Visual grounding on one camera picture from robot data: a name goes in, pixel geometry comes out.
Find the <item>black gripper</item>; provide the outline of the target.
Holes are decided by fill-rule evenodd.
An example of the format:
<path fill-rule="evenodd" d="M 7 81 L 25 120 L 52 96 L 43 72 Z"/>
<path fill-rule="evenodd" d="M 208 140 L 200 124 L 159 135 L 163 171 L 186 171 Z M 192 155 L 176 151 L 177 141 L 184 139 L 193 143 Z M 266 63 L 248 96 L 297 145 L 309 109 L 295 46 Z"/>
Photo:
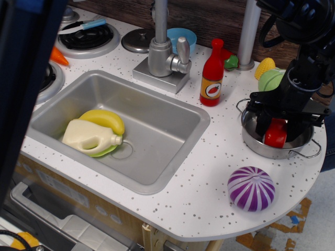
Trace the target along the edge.
<path fill-rule="evenodd" d="M 274 90 L 253 92 L 246 110 L 257 116 L 255 132 L 264 136 L 272 118 L 285 119 L 286 142 L 291 142 L 308 128 L 321 126 L 330 109 L 311 98 L 320 88 L 321 82 L 283 78 Z"/>

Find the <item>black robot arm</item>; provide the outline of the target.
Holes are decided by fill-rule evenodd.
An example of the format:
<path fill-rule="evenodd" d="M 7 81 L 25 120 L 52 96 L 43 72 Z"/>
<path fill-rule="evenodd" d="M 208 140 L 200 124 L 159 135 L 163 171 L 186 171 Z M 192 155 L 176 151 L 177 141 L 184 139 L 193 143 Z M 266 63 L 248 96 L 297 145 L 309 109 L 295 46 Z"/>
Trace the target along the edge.
<path fill-rule="evenodd" d="M 334 81 L 334 1 L 258 1 L 271 14 L 261 31 L 264 47 L 284 40 L 299 45 L 277 88 L 253 92 L 247 111 L 255 113 L 256 133 L 263 137 L 272 119 L 287 121 L 287 141 L 306 128 L 321 126 L 331 111 L 312 100 Z"/>

